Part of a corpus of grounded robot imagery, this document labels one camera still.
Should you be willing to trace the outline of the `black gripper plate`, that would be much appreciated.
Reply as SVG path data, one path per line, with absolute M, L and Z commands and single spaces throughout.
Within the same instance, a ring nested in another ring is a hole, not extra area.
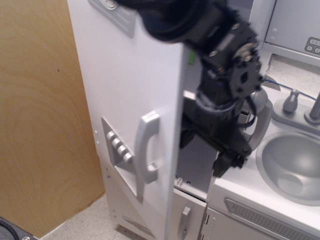
M 243 124 L 235 114 L 237 106 L 209 109 L 199 106 L 197 100 L 183 101 L 179 148 L 185 148 L 195 136 L 219 151 L 213 164 L 213 176 L 221 178 L 230 167 L 243 167 L 252 153 L 242 134 Z

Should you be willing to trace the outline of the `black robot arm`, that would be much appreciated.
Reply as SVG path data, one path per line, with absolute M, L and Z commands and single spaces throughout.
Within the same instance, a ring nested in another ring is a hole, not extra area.
M 262 84 L 257 35 L 225 0 L 121 0 L 135 10 L 146 31 L 166 43 L 183 43 L 199 56 L 202 72 L 195 100 L 184 102 L 180 148 L 194 136 L 218 151 L 213 175 L 242 167 L 253 148 L 240 122 L 244 105 L 253 115 L 252 93 Z

